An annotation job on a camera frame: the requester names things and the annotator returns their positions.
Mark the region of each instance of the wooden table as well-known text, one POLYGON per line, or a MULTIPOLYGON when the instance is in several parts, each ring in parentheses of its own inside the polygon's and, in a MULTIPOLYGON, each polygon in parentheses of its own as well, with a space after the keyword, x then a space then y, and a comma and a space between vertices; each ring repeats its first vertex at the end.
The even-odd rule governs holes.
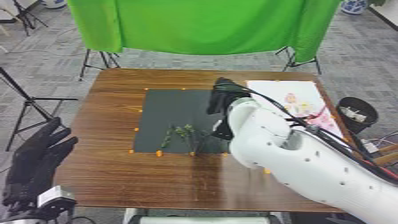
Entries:
POLYGON ((158 158, 155 154, 130 153, 144 88, 210 89, 220 76, 240 84, 245 80, 315 81, 338 117, 309 74, 108 69, 98 76, 75 118, 80 143, 57 171, 57 184, 71 187, 80 206, 341 212, 309 201, 261 170, 249 170, 231 155, 165 154, 158 158))

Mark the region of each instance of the white wall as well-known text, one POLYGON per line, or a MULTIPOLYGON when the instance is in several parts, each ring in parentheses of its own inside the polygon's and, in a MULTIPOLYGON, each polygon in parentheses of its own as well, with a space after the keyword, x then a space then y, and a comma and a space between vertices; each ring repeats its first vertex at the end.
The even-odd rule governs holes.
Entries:
POLYGON ((373 8, 398 26, 398 0, 387 0, 384 6, 373 8))
MULTIPOLYGON (((37 0, 18 0, 21 6, 27 8, 37 0)), ((18 15, 18 10, 14 7, 12 0, 0 0, 0 7, 7 8, 14 15, 18 15)), ((0 10, 0 20, 11 20, 9 14, 0 10)))

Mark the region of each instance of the white paper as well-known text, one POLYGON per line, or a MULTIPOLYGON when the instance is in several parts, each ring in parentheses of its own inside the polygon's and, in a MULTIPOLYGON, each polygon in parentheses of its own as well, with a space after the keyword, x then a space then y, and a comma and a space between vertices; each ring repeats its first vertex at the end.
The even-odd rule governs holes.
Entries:
MULTIPOLYGON (((247 81, 247 87, 279 102, 295 117, 307 117, 309 115, 318 116, 318 118, 307 120, 307 123, 316 124, 343 137, 315 82, 251 80, 247 81)), ((252 94, 252 98, 261 105, 288 118, 288 115, 265 98, 256 94, 252 94)))

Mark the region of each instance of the orange marker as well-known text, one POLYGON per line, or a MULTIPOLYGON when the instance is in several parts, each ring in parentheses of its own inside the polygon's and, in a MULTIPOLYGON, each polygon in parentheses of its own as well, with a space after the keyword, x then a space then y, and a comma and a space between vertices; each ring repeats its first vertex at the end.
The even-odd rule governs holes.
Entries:
POLYGON ((156 151, 156 156, 158 156, 158 157, 163 156, 163 151, 162 151, 162 150, 156 151))

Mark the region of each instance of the light stand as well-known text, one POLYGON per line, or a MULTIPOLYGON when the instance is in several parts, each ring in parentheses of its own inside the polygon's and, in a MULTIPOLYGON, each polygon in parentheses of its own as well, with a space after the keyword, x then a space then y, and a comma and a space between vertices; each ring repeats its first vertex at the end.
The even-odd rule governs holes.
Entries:
POLYGON ((114 56, 119 58, 119 55, 116 53, 108 53, 108 52, 103 52, 103 51, 100 51, 100 55, 101 55, 101 59, 103 59, 105 68, 100 68, 100 67, 96 67, 96 66, 92 66, 92 65, 87 64, 89 57, 91 57, 91 49, 87 49, 87 51, 85 51, 85 57, 84 57, 84 66, 82 66, 82 71, 80 71, 80 75, 78 75, 78 81, 84 80, 84 73, 85 73, 85 69, 87 68, 96 68, 100 70, 105 70, 105 69, 110 68, 110 64, 112 63, 116 65, 116 68, 121 68, 119 63, 117 63, 117 61, 114 59, 114 56))
POLYGON ((46 23, 39 20, 39 18, 36 17, 36 15, 28 12, 27 8, 23 8, 18 0, 12 0, 14 2, 14 6, 16 6, 16 9, 18 9, 18 16, 20 16, 20 19, 21 19, 21 24, 23 24, 23 29, 25 29, 25 33, 27 33, 27 36, 30 35, 28 34, 28 29, 36 29, 36 21, 43 24, 44 27, 48 27, 46 23))
POLYGON ((309 63, 315 63, 316 65, 316 70, 318 70, 318 74, 322 75, 322 70, 320 70, 320 61, 318 61, 318 58, 315 56, 313 60, 304 62, 304 63, 295 63, 295 53, 293 55, 290 55, 290 49, 288 49, 288 46, 277 51, 275 55, 281 54, 281 52, 286 51, 286 54, 288 54, 288 58, 290 58, 290 61, 286 63, 286 66, 284 66, 284 69, 283 69, 283 72, 286 72, 288 68, 295 68, 309 63))
POLYGON ((46 124, 46 122, 53 119, 53 115, 57 113, 57 110, 59 110, 59 107, 60 107, 60 104, 66 100, 78 100, 75 98, 48 98, 48 97, 32 97, 28 96, 25 90, 21 89, 21 86, 18 85, 14 79, 11 78, 4 68, 0 67, 0 74, 4 76, 4 82, 5 84, 9 85, 9 87, 14 89, 16 93, 21 95, 21 97, 25 98, 25 102, 23 102, 23 108, 21 108, 21 112, 20 112, 20 116, 18 116, 18 120, 16 120, 16 126, 14 126, 14 130, 12 130, 12 134, 11 134, 11 139, 9 139, 9 144, 7 144, 7 147, 5 147, 5 151, 11 150, 11 146, 12 146, 12 142, 14 142, 14 137, 16 135, 27 131, 28 129, 36 128, 39 125, 46 124), (57 103, 57 106, 55 106, 55 109, 53 109, 53 112, 50 113, 44 108, 41 107, 41 105, 37 104, 37 100, 55 100, 59 101, 57 103), (43 118, 44 118, 44 121, 36 123, 34 125, 30 125, 28 127, 25 128, 20 128, 21 127, 21 120, 23 120, 23 117, 27 115, 27 109, 28 108, 34 108, 36 111, 39 112, 43 118))

